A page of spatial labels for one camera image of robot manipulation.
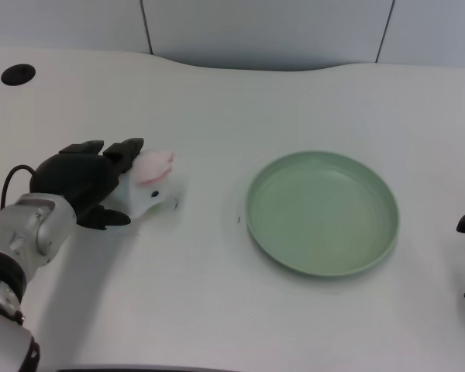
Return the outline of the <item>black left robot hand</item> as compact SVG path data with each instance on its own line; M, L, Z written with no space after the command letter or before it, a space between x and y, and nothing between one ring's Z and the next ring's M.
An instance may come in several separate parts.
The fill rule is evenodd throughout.
M142 138L113 143L107 150L102 140L71 144L38 166L29 191L65 198L82 227L105 230L108 226L126 226L131 218L125 212L107 209L102 202L133 167L143 144Z

